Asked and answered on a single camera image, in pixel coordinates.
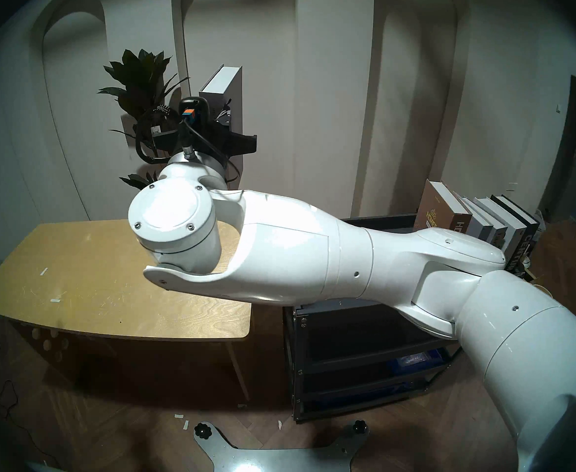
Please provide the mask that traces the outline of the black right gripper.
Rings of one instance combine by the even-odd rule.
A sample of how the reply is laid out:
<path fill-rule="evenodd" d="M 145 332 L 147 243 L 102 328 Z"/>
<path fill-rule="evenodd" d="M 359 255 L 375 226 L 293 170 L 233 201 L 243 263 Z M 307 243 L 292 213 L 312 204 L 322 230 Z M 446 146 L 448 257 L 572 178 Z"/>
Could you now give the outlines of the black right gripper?
<path fill-rule="evenodd" d="M 180 123 L 189 123 L 196 133 L 189 133 L 183 127 L 183 131 L 188 135 L 195 151 L 209 154 L 220 162 L 225 162 L 224 158 L 230 159 L 234 156 L 254 154 L 257 152 L 257 136 L 247 136 L 230 130 L 231 121 L 231 100 L 227 100 L 216 119 L 203 123 L 198 118 L 185 120 L 180 118 L 162 119 L 159 125 L 152 126 L 152 145 L 158 152 L 163 152 L 167 157 L 182 152 L 179 133 Z"/>

